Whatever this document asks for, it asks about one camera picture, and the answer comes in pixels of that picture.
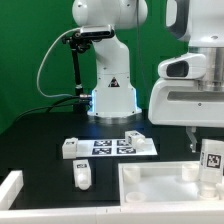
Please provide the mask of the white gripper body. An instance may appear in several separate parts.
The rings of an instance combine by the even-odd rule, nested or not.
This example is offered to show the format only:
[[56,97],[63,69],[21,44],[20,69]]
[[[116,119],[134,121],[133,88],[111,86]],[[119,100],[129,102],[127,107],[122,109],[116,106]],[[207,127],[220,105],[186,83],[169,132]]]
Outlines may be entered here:
[[157,125],[224,128],[224,93],[199,91],[193,80],[160,78],[151,93],[148,118]]

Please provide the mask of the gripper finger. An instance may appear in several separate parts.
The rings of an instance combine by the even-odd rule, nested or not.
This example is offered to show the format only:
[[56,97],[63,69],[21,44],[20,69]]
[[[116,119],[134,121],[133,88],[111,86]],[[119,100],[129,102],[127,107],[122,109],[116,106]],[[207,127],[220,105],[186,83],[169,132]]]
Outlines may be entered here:
[[186,127],[186,133],[187,133],[187,136],[190,140],[190,149],[193,153],[196,153],[197,152],[197,138],[196,138],[196,131],[197,131],[197,128],[194,127],[194,126],[187,126]]

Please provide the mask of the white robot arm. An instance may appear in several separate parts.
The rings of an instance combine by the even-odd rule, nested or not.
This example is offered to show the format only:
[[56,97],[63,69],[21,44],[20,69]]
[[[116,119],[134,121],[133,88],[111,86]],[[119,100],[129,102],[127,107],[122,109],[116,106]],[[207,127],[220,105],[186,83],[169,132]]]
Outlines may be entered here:
[[[92,45],[96,86],[88,115],[122,120],[141,113],[130,81],[130,51],[118,30],[147,19],[146,0],[74,0],[74,37]],[[155,125],[224,128],[224,0],[166,0],[165,27],[188,51],[158,65],[148,118]]]

